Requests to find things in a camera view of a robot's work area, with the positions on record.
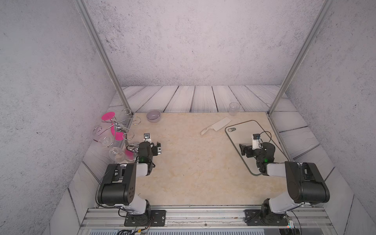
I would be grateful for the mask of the beige cutting board green rim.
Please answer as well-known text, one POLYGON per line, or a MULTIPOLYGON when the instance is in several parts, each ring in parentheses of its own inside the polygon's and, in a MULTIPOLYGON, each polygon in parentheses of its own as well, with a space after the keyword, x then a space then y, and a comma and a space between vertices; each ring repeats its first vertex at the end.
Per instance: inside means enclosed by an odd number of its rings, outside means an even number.
POLYGON ((256 165, 256 159, 254 157, 248 158, 246 155, 242 156, 240 144, 245 146, 252 145, 254 134, 260 134, 262 142, 271 143, 276 147, 274 162, 283 163, 289 160, 288 156, 283 152, 283 149, 281 148, 280 143, 278 142, 278 139, 276 138, 276 135, 270 125, 261 125, 256 120, 249 120, 226 127, 225 133, 227 134, 243 163, 246 165, 246 168, 253 176, 261 175, 256 165))

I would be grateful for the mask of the white cleaver knife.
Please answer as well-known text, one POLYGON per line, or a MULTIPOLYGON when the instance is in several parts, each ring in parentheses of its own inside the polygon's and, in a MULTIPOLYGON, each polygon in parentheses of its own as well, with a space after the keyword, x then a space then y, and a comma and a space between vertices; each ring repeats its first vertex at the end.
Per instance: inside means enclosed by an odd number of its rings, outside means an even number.
POLYGON ((218 131, 220 129, 222 129, 223 127, 225 127, 227 124, 229 124, 231 122, 231 119, 228 118, 228 117, 225 117, 223 118, 222 120, 206 127, 205 129, 203 129, 201 132, 200 132, 200 135, 204 135, 206 134, 210 129, 214 130, 214 131, 218 131))

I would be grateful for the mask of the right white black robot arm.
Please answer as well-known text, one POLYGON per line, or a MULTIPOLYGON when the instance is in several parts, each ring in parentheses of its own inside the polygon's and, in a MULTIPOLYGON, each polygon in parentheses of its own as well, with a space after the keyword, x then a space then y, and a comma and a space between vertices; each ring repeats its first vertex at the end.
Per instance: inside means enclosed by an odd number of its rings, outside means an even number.
POLYGON ((290 226, 288 211, 330 200, 330 191, 316 164, 274 162, 276 147, 271 142, 263 142, 260 134, 253 135, 252 145, 240 144, 239 147, 242 156, 256 160, 256 166, 262 175, 282 177, 287 183, 287 191, 277 197, 265 199, 259 211, 244 211, 246 225, 290 226))

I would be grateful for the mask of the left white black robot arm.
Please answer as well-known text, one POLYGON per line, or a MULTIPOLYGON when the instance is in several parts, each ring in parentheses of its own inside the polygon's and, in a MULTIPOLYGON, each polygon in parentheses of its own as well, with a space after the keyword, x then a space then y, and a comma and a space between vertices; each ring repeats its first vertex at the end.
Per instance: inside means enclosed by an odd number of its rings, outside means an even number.
POLYGON ((155 167, 153 157, 161 154, 161 144, 154 144, 150 134, 138 144, 138 155, 133 163, 109 164, 96 195, 102 208, 126 212, 125 226, 149 226, 152 223, 150 203, 136 195, 136 179, 149 176, 155 167))

